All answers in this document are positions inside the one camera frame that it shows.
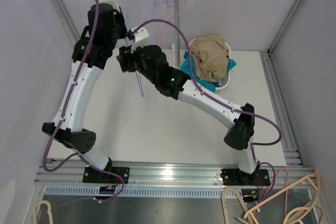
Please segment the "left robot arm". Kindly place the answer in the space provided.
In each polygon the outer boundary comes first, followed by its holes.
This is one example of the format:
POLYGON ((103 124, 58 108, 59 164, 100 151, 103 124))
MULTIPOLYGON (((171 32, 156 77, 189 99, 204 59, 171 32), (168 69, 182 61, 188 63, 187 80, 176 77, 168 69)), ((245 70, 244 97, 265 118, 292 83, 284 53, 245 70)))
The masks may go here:
POLYGON ((111 158, 95 144, 95 132, 84 129, 83 123, 93 88, 117 41, 126 37, 127 28, 117 4, 91 6, 88 22, 74 45, 70 79, 59 110, 52 122, 45 122, 42 126, 42 131, 50 137, 43 155, 43 168, 47 172, 59 169, 58 166, 47 166, 52 142, 57 141, 88 163, 87 173, 96 182, 119 182, 120 177, 113 176, 111 158))

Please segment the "light blue hanger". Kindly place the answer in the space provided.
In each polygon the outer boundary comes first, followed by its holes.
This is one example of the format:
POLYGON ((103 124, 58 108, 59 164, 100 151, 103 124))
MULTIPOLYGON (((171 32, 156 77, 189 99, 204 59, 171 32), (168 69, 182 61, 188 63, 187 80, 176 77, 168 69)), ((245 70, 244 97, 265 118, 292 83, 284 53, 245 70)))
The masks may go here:
POLYGON ((170 11, 171 5, 170 5, 171 0, 153 0, 153 8, 152 10, 146 15, 145 21, 153 18, 154 14, 157 14, 159 10, 163 10, 163 6, 165 6, 165 13, 163 14, 162 18, 166 18, 168 16, 168 13, 170 11))
MULTIPOLYGON (((126 15, 126 26, 127 26, 127 28, 132 28, 131 22, 130 22, 130 17, 128 15, 126 15)), ((138 83, 138 86, 139 86, 140 95, 141 95, 141 97, 144 97, 144 91, 143 91, 141 76, 137 71, 135 72, 135 76, 137 78, 137 83, 138 83)))

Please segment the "beige tank top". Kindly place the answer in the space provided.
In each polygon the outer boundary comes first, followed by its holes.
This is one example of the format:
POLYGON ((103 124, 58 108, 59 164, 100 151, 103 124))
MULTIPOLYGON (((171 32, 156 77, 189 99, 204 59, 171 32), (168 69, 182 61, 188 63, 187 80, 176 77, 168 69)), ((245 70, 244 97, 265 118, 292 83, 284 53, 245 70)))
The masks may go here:
POLYGON ((226 76, 229 49, 222 35, 195 38, 189 48, 200 79, 217 82, 226 76))

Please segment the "dark blue t shirt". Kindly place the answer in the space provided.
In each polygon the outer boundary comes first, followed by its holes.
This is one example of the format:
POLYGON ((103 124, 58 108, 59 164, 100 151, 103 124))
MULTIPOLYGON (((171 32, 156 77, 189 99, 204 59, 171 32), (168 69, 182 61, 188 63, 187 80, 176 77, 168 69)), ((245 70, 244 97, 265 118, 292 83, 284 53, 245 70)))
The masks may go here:
POLYGON ((221 87, 221 85, 219 84, 219 82, 215 82, 215 83, 213 83, 213 85, 215 86, 215 88, 220 88, 221 87))

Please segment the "teal t shirt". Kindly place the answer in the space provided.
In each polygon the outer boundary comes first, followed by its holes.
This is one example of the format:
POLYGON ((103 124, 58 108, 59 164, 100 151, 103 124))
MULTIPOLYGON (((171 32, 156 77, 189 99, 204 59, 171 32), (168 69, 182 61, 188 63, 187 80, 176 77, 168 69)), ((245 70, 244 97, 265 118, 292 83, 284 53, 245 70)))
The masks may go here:
POLYGON ((209 91, 214 92, 214 93, 216 93, 219 90, 222 90, 222 89, 226 88, 229 85, 230 71, 237 65, 236 61, 229 58, 228 66, 227 66, 227 75, 223 79, 220 79, 218 81, 221 87, 220 88, 215 88, 215 86, 213 85, 213 83, 215 83, 215 82, 202 80, 197 76, 194 59, 191 59, 191 63, 192 64, 190 64, 190 61, 189 61, 188 51, 186 51, 184 53, 184 62, 182 63, 180 70, 187 73, 189 76, 191 76, 191 72, 192 72, 194 77, 195 77, 196 82, 199 85, 207 88, 209 91))

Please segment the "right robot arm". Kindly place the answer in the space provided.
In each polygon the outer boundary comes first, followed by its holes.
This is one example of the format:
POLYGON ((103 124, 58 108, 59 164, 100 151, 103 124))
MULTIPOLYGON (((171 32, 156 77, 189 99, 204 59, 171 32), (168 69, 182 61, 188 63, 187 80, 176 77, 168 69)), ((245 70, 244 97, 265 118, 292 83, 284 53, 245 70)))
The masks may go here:
POLYGON ((234 175, 231 182, 235 185, 255 185, 258 180, 260 164, 253 150, 255 115, 254 107, 231 104, 227 100, 197 87, 191 76, 170 66, 166 55, 157 45, 121 47, 117 61, 122 72, 139 72, 147 78, 166 97, 186 102, 217 119, 228 129, 224 142, 238 153, 238 167, 222 177, 234 175))

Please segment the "pink wire hanger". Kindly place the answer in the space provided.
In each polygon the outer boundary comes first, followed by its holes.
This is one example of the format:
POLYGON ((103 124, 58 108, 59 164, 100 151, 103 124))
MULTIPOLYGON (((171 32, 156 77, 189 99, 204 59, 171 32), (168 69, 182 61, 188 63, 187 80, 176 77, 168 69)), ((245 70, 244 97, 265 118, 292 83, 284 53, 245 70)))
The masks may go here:
MULTIPOLYGON (((174 15, 172 15, 171 18, 168 18, 169 14, 173 13, 173 7, 174 7, 174 1, 170 1, 170 0, 165 0, 164 1, 166 3, 166 11, 165 14, 163 16, 163 19, 168 20, 168 21, 172 21, 174 19, 174 15)), ((180 3, 182 3, 182 6, 187 2, 187 0, 179 0, 180 3)), ((167 25, 166 23, 161 24, 159 31, 157 32, 156 38, 155 38, 155 43, 159 46, 161 46, 167 35, 170 32, 170 28, 169 25, 167 25)))

